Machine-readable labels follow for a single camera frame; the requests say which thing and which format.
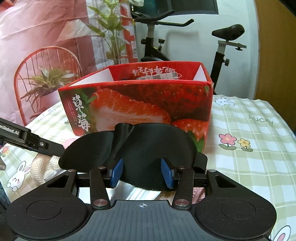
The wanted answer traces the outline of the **cream knit cloth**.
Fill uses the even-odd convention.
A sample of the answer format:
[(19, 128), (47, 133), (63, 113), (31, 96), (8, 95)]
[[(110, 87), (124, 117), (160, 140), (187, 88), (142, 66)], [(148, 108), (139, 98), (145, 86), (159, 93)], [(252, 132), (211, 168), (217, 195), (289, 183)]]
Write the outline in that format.
[(37, 185), (42, 185), (60, 175), (63, 170), (59, 166), (59, 157), (37, 154), (31, 163), (30, 175)]

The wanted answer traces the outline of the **black eye mask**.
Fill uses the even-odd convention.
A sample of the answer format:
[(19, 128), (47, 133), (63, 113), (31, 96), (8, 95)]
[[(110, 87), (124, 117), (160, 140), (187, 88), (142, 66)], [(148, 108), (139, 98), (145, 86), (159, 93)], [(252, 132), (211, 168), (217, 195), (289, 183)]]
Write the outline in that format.
[(161, 174), (161, 159), (174, 166), (189, 167), (198, 152), (193, 135), (164, 123), (119, 123), (112, 131), (90, 133), (78, 138), (64, 152), (59, 166), (88, 173), (108, 161), (123, 160), (119, 181), (135, 187), (168, 191)]

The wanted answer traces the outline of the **pink knit cloth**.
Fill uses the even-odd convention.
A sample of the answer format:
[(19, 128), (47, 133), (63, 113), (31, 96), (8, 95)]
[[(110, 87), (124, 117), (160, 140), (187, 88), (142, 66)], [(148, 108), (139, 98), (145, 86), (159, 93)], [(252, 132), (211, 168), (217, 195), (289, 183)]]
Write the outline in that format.
[(76, 138), (70, 138), (66, 141), (63, 142), (63, 147), (66, 149), (67, 147), (69, 147), (74, 141), (76, 141)]

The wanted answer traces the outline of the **red strawberry cardboard box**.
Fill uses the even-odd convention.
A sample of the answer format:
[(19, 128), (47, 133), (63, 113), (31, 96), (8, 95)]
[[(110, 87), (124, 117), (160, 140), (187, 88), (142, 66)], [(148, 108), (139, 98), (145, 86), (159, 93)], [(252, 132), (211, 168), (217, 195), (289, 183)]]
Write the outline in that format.
[(166, 123), (205, 147), (214, 84), (201, 62), (119, 64), (59, 89), (75, 135), (112, 131), (118, 123)]

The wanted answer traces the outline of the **green plaid tablecloth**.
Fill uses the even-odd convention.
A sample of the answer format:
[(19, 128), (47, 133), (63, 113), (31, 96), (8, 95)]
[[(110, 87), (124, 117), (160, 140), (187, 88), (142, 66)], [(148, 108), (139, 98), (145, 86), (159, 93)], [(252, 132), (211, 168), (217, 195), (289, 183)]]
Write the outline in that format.
[[(61, 102), (44, 111), (27, 128), (33, 133), (63, 144), (78, 138), (72, 132)], [(295, 135), (286, 122), (266, 101), (215, 95), (204, 154), (207, 169), (216, 169), (271, 202), (277, 221), (271, 240), (295, 240)], [(1, 171), (1, 204), (37, 187), (29, 174), (16, 191), (8, 188), (8, 180), (25, 161), (31, 165), (37, 153), (6, 144), (1, 159), (6, 169)], [(168, 199), (171, 194), (148, 191), (119, 182), (119, 188), (108, 189), (110, 200)]]

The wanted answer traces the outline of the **pink printed backdrop cloth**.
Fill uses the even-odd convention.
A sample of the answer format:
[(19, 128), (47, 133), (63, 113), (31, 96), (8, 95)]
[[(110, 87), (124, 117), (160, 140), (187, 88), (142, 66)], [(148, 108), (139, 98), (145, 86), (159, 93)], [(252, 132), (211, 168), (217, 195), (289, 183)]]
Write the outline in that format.
[(27, 125), (58, 89), (137, 61), (129, 1), (1, 1), (1, 117)]

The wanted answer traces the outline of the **wooden door panel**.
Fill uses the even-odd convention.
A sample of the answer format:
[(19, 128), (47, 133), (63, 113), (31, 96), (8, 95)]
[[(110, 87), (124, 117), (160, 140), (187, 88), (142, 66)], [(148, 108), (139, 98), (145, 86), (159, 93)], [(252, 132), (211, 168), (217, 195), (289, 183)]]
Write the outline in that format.
[(255, 97), (295, 127), (295, 16), (280, 1), (256, 1), (259, 72)]

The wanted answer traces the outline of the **dark window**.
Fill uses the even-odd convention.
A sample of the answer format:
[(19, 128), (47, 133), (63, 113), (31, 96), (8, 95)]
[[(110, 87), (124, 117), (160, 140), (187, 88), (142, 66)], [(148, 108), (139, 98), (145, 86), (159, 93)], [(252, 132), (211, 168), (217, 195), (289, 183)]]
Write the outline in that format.
[(162, 14), (174, 10), (174, 15), (189, 14), (214, 14), (218, 15), (217, 1), (214, 0), (153, 0), (144, 1), (144, 6), (139, 8), (148, 15)]

